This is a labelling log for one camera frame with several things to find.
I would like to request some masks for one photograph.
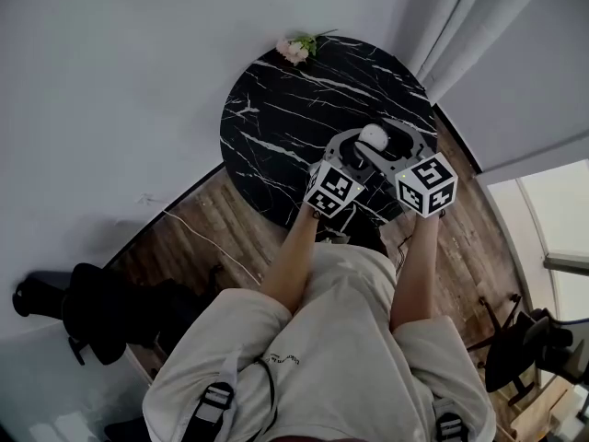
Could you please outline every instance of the white t-shirt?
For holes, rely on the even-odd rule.
[[[447,317],[388,328],[393,264],[372,250],[316,244],[312,277],[294,316],[274,299],[230,289],[192,324],[144,399],[153,442],[179,442],[227,355],[238,359],[230,442],[256,434],[270,411],[263,355],[278,418],[262,439],[307,436],[368,442],[435,440],[433,399],[450,398],[469,440],[492,441],[495,414]]]

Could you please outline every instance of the white cable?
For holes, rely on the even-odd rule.
[[[248,274],[248,275],[251,277],[251,279],[252,279],[254,282],[256,282],[256,284],[257,284],[258,286],[261,286],[261,283],[260,283],[258,280],[256,280],[256,277],[255,277],[254,275],[252,275],[252,274],[249,272],[249,270],[248,270],[248,269],[247,269],[245,266],[243,266],[243,265],[242,265],[240,262],[236,261],[236,260],[235,260],[233,257],[231,257],[231,256],[230,256],[230,255],[229,255],[227,252],[225,252],[225,250],[224,250],[224,249],[223,249],[223,248],[222,248],[222,247],[221,247],[219,244],[217,244],[216,242],[213,242],[213,241],[212,241],[212,240],[210,240],[209,238],[206,238],[206,237],[205,237],[205,236],[203,236],[202,234],[200,234],[200,233],[196,232],[194,229],[192,229],[190,226],[188,226],[188,224],[186,223],[186,221],[184,221],[184,220],[183,220],[181,217],[179,217],[179,216],[176,216],[176,215],[173,215],[173,214],[171,214],[171,213],[167,212],[166,210],[162,210],[162,212],[163,212],[165,215],[172,216],[173,218],[176,218],[176,219],[178,219],[178,221],[180,221],[180,223],[182,223],[182,224],[183,224],[183,225],[184,225],[184,226],[185,226],[185,227],[186,227],[186,228],[187,228],[187,229],[188,229],[188,230],[189,230],[189,231],[190,231],[192,234],[196,234],[196,235],[197,235],[199,238],[201,238],[201,239],[204,239],[204,240],[206,240],[207,242],[210,242],[211,244],[213,244],[213,245],[214,245],[214,246],[215,246],[217,249],[219,249],[219,250],[220,250],[220,251],[221,251],[221,252],[222,252],[224,255],[226,255],[226,256],[227,256],[229,259],[231,259],[233,262],[235,262],[237,265],[239,265],[239,266],[240,266],[240,267],[241,267],[241,268],[244,270],[244,272],[245,272],[245,273],[247,273],[247,274]]]

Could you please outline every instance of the round table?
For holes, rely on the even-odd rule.
[[[225,102],[221,151],[237,190],[258,212],[290,227],[303,201],[308,168],[333,135],[397,119],[423,133],[435,151],[437,133],[425,90],[398,59],[362,41],[319,37],[316,57],[297,67],[277,51],[242,74]],[[346,235],[355,216],[381,226],[402,212],[374,174],[365,190],[319,232]]]

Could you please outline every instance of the baseboard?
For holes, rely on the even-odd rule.
[[[437,104],[433,105],[433,111],[438,116],[438,118],[442,120],[444,126],[448,128],[448,131],[450,132],[452,137],[454,137],[454,140],[460,146],[462,152],[464,152],[464,155],[468,159],[468,163],[472,166],[477,175],[482,173],[482,169],[480,168],[479,162],[477,162],[477,159],[475,159],[475,157],[472,155],[472,152],[470,152],[470,149],[468,149],[467,144],[464,142],[464,139],[462,139],[462,136],[458,133],[454,125],[450,122],[448,117],[445,115],[444,111]]]
[[[199,188],[201,185],[203,185],[207,180],[209,180],[215,173],[217,173],[219,170],[221,170],[223,167],[225,166],[225,162],[221,162],[217,167],[215,167],[213,170],[211,170],[209,173],[207,173],[204,177],[202,177],[200,180],[198,180],[194,185],[192,185],[187,191],[185,191],[181,196],[179,196],[176,200],[174,200],[172,203],[170,203],[168,206],[166,206],[166,208],[164,208],[164,211],[170,211],[171,209],[173,209],[177,204],[179,204],[182,200],[184,200],[184,198],[186,198],[188,195],[190,195],[192,192],[194,192],[197,188]],[[145,231],[147,229],[149,229],[151,226],[153,226],[155,223],[157,223],[157,221],[159,221],[165,214],[163,212],[160,212],[159,215],[157,215],[154,219],[152,219],[149,223],[147,223],[137,234],[135,234],[133,236],[133,238],[127,242],[121,250],[119,250],[112,259],[110,259],[108,261],[108,263],[104,266],[105,269],[108,269],[109,267],[111,267],[111,265],[113,263],[115,263],[121,256],[123,253],[125,253],[127,250],[129,250],[131,248],[131,246],[136,242],[137,239],[139,239],[142,234],[145,233]]]

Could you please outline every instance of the wooden floor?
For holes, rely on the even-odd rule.
[[[472,167],[451,134],[439,120],[436,122],[440,151],[458,174],[459,184],[456,202],[441,221],[435,302],[437,311],[452,318],[469,345],[492,334],[491,322],[479,304],[479,297],[491,303],[502,321],[510,309],[509,296],[521,294],[521,290],[505,238],[473,178]],[[172,213],[217,242],[259,278],[286,235],[286,231],[249,207],[224,169],[185,198]],[[381,227],[388,255],[394,263],[399,260],[398,244],[410,234],[412,224],[413,214],[406,214]],[[137,239],[112,268],[138,284],[155,285],[173,278],[200,294],[209,270],[217,263],[224,266],[219,275],[222,287],[256,288],[224,254],[167,216]],[[157,358],[142,349],[133,350],[145,366],[158,366]],[[473,355],[473,360],[484,359],[485,352]],[[535,373],[530,372],[529,378],[534,377]],[[491,397],[498,421],[507,427],[517,410],[508,409],[501,395],[495,393]]]

